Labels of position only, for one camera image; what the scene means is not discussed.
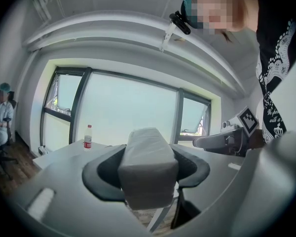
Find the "crown graphic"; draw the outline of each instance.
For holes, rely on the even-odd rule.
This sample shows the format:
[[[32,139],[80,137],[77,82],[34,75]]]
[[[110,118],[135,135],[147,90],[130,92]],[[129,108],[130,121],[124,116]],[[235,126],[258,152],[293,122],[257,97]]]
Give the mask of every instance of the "crown graphic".
[[[283,129],[279,127],[280,126],[280,123],[277,124],[277,127],[274,128],[274,132],[277,134],[277,135],[283,135]]]

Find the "window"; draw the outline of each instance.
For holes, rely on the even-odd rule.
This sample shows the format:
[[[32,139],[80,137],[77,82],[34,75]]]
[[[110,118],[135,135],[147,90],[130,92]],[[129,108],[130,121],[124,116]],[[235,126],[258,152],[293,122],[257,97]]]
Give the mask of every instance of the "window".
[[[70,122],[45,113],[44,145],[55,151],[69,144]]]
[[[45,107],[70,116],[80,81],[81,76],[56,74]]]
[[[210,101],[148,79],[92,68],[57,68],[45,98],[40,143],[57,150],[84,138],[126,144],[135,129],[156,127],[168,143],[192,146],[208,135]]]
[[[184,92],[182,122],[178,144],[192,147],[199,136],[209,135],[210,102]]]
[[[177,93],[131,79],[93,73],[79,111],[76,140],[88,124],[92,141],[126,144],[134,129],[156,127],[164,139],[172,138]]]
[[[78,101],[76,95],[86,69],[57,68],[45,97],[45,105],[40,120],[40,144],[54,151],[62,148],[71,140],[72,121]]]
[[[184,98],[181,135],[202,135],[206,110],[206,105]]]

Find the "person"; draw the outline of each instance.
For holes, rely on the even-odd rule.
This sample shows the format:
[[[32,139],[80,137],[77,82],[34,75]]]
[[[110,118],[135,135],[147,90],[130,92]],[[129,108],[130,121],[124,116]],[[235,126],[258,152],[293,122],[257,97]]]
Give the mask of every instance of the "person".
[[[6,82],[0,85],[0,146],[7,142],[7,122],[4,118],[13,118],[13,107],[10,102],[8,102],[10,91],[10,85]]]
[[[256,75],[263,93],[262,129],[254,134],[261,146],[286,132],[270,94],[288,74],[296,60],[296,0],[184,0],[186,22],[194,28],[207,24],[227,33],[249,28],[256,32],[259,55]]]

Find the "floor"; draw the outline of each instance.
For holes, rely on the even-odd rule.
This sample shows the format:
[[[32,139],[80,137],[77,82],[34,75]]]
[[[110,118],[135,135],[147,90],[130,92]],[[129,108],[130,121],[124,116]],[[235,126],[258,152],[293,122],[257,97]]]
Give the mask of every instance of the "floor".
[[[28,146],[20,137],[16,137],[16,142],[5,148],[9,157],[17,158],[19,163],[8,162],[7,171],[13,180],[9,180],[0,167],[0,190],[5,196],[9,196],[16,188],[34,177],[38,173],[38,168],[33,164],[33,155],[30,153]],[[163,236],[171,232],[170,225],[174,218],[177,203],[176,201],[170,208],[164,221],[153,232],[154,236]],[[152,219],[155,210],[132,211],[138,220],[147,227]]]

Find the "sitting person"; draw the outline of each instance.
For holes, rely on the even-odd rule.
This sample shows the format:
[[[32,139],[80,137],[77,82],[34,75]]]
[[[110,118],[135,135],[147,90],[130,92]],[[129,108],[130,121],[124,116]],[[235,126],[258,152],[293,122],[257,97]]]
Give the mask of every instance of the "sitting person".
[[[10,91],[10,85],[6,82],[0,85],[0,146],[7,142],[7,122],[4,118],[13,118],[13,107],[11,103],[8,102]]]

